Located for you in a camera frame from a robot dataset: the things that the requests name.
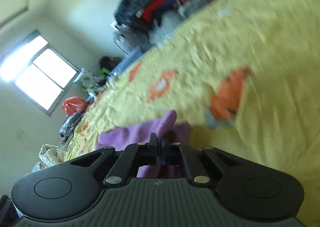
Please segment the purple garment with red cuff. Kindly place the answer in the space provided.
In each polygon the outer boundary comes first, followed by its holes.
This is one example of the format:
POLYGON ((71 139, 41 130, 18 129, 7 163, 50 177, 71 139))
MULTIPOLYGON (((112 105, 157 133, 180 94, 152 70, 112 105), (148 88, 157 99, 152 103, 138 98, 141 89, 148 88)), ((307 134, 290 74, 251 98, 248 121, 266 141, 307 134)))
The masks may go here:
MULTIPOLYGON (((177 123, 177 113, 174 110, 166 112, 161 118, 156 118, 141 124, 114 128, 103 132, 98 137, 96 149, 112 146, 117 151, 124 150, 130 144, 148 143, 150 135, 155 133, 158 140, 168 135, 169 142, 189 143, 191 126, 188 122, 177 123)), ((177 166, 164 166, 157 163, 154 166, 142 166, 137 173, 138 178, 180 178, 181 171, 177 166)))

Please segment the pile of dark clothes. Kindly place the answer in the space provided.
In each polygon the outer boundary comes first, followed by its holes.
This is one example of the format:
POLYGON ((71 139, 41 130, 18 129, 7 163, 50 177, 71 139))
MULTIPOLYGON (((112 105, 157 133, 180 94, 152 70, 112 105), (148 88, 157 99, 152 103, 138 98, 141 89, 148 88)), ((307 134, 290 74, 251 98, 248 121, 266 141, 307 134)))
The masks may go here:
POLYGON ((193 0, 121 0, 114 13, 115 28, 149 32, 153 22, 161 24, 162 16, 167 11, 177 11, 191 1, 193 0))

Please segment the red plastic bag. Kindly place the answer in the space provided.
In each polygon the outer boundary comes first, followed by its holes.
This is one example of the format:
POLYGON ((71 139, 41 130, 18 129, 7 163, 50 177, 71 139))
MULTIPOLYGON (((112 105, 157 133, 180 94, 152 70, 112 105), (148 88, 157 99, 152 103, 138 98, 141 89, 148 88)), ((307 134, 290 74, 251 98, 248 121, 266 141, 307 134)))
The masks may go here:
POLYGON ((62 109, 65 111, 66 116, 70 117, 76 112, 83 113, 88 105, 88 102, 79 97, 69 97, 63 102, 62 109))

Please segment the yellow carrot print quilt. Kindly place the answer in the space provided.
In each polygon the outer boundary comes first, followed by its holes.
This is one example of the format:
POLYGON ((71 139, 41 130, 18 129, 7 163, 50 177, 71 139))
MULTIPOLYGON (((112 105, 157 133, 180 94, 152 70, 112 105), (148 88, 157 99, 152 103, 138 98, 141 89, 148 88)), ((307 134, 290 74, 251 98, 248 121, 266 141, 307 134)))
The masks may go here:
POLYGON ((215 0, 151 48, 85 113, 65 160, 101 133, 177 112, 195 149, 215 146, 297 178, 298 219, 319 226, 319 0, 215 0), (233 71, 249 69, 230 126, 204 111, 233 71))

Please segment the checkered fabric storage box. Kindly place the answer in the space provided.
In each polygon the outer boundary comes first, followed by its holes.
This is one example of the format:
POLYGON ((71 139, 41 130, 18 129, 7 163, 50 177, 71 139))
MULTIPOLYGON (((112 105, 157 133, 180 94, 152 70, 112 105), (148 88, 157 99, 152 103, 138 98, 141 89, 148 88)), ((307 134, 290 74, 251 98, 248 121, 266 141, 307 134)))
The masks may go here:
POLYGON ((145 32, 131 28, 120 28, 112 34, 112 37, 116 46, 126 55, 136 48, 149 44, 149 36, 145 32))

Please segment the window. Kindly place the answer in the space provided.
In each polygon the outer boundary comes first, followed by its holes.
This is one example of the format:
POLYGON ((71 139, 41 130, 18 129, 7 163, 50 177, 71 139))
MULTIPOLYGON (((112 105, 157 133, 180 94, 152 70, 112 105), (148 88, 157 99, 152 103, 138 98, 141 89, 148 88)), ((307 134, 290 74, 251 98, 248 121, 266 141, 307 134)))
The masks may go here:
POLYGON ((1 79, 51 116, 80 70, 33 31, 1 58, 1 79))

